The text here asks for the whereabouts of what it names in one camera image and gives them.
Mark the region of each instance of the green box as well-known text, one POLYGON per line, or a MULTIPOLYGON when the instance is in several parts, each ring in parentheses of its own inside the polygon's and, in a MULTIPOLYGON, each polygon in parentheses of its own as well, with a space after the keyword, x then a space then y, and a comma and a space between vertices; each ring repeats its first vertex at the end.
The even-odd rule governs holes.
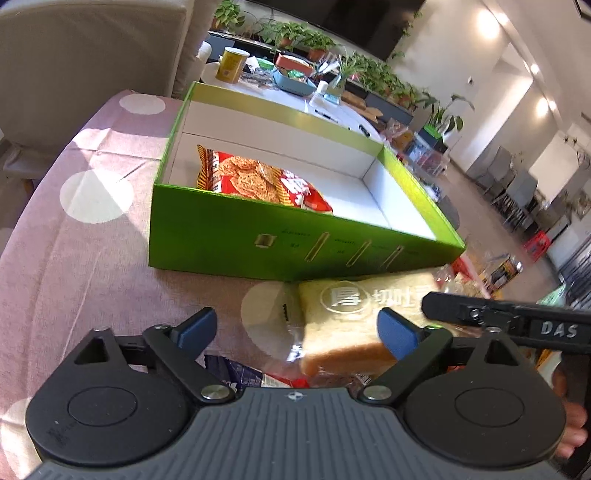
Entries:
POLYGON ((154 182, 149 265, 300 281, 434 267, 465 246, 381 143, 279 103, 195 83, 154 182), (196 145, 287 168, 335 215, 193 187, 196 145))

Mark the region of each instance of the pink tablecloth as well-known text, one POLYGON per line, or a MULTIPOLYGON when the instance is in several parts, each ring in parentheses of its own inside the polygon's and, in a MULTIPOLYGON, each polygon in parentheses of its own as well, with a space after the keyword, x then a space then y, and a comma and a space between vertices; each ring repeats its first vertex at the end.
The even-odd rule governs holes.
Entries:
POLYGON ((93 326, 134 335, 212 306, 217 351, 283 365, 283 284, 147 264, 152 183, 180 106, 132 92, 109 100, 59 156, 0 257, 0 479, 38 464, 26 406, 93 326))

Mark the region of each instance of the bottle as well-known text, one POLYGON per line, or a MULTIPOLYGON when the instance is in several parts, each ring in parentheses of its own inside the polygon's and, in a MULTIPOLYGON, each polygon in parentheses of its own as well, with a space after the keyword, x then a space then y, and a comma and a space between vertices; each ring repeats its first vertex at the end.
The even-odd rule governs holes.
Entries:
POLYGON ((328 88, 329 84, 326 83, 324 80, 321 80, 316 87, 316 91, 312 94, 312 98, 310 99, 310 105, 316 107, 323 107, 324 106, 324 94, 326 93, 326 89, 328 88))

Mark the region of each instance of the beige chair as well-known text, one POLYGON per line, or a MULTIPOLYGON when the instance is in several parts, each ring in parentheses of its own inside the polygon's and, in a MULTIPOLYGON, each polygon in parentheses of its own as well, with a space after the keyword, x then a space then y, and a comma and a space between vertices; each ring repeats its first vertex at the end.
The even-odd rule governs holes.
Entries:
POLYGON ((122 90, 180 95, 219 3, 8 0, 0 8, 4 173, 29 186, 43 178, 122 90))

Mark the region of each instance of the finger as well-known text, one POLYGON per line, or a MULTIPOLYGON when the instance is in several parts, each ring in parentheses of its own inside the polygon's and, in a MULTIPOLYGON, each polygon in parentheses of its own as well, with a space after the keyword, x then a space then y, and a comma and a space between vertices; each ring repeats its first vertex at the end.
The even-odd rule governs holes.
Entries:
POLYGON ((566 427, 560 443, 567 443, 574 447, 580 447, 585 441, 587 441, 587 430, 566 427))
POLYGON ((566 424, 571 427, 582 428, 587 422, 587 411, 576 403, 565 401, 566 424))
POLYGON ((574 453, 574 447, 572 445, 567 445, 565 443, 561 443, 558 445, 556 449, 556 456, 560 458, 571 458, 574 453))

